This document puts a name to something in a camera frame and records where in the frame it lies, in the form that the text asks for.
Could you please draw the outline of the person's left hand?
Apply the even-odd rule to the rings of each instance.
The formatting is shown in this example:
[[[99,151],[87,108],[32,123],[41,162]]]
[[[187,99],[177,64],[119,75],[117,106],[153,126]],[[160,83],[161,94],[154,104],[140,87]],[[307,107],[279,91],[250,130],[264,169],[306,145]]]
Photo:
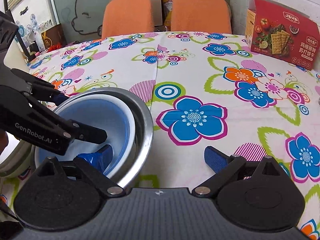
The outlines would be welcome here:
[[[0,154],[4,151],[9,143],[8,135],[6,131],[0,130]]]

